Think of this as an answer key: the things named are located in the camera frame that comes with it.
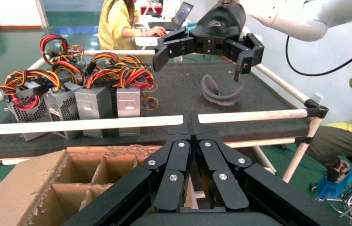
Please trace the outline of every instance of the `woman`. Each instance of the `woman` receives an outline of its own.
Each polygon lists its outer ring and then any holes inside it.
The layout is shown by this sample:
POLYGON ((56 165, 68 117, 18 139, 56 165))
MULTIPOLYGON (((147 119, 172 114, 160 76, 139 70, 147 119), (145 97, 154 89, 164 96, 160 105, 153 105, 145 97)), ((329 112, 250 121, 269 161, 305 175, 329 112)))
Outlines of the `woman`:
POLYGON ((132 37, 165 36, 163 27, 154 27, 146 32, 132 28, 139 19, 139 12, 134 8, 137 0, 105 0, 98 26, 98 38, 102 50, 137 49, 132 37))

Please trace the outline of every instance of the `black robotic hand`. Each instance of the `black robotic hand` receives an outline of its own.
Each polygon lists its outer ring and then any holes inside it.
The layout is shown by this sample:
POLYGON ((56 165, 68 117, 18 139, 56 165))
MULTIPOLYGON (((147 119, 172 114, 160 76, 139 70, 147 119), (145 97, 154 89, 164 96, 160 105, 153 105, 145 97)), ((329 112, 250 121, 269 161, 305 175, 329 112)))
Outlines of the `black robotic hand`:
POLYGON ((251 33, 240 38, 246 21, 243 7, 234 0, 216 4, 191 31, 178 30, 158 39, 153 57, 156 72, 170 58, 191 53, 225 56, 237 64, 234 81, 240 74, 262 62, 264 46, 251 33))

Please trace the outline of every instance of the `gray rubber piece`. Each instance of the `gray rubber piece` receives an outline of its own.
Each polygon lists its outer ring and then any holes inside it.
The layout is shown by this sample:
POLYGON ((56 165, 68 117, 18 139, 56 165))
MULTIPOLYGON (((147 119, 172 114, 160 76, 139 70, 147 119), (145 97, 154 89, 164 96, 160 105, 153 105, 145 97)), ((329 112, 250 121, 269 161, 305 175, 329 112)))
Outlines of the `gray rubber piece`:
POLYGON ((240 86, 238 89, 232 91, 226 96, 221 96, 219 88, 214 79, 206 74, 201 80, 202 94, 212 103, 221 106, 230 106, 237 103, 244 91, 244 87, 240 86))

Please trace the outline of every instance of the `label sticker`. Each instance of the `label sticker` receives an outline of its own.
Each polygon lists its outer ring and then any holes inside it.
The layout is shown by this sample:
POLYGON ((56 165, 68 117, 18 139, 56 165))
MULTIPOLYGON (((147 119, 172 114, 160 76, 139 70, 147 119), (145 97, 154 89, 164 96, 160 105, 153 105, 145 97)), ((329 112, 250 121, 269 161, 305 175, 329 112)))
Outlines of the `label sticker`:
POLYGON ((51 112, 52 114, 54 114, 54 115, 57 115, 57 116, 60 116, 59 115, 59 112, 57 112, 57 111, 55 111, 55 109, 54 108, 49 108, 49 112, 51 112))

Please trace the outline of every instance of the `vent grille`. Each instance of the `vent grille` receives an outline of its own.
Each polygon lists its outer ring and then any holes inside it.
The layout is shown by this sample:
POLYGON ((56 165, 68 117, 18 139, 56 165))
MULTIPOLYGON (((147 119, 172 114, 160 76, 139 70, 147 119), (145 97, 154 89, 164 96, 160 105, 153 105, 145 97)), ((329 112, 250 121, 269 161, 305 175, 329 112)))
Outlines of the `vent grille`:
POLYGON ((61 113, 65 121, 79 119, 79 111, 77 110, 76 97, 69 98, 63 102, 61 106, 61 113))
POLYGON ((45 106, 44 99, 41 99, 41 104, 37 108, 28 111, 19 110, 15 105, 13 105, 15 115, 18 121, 31 122, 40 119, 47 115, 47 108, 45 106))

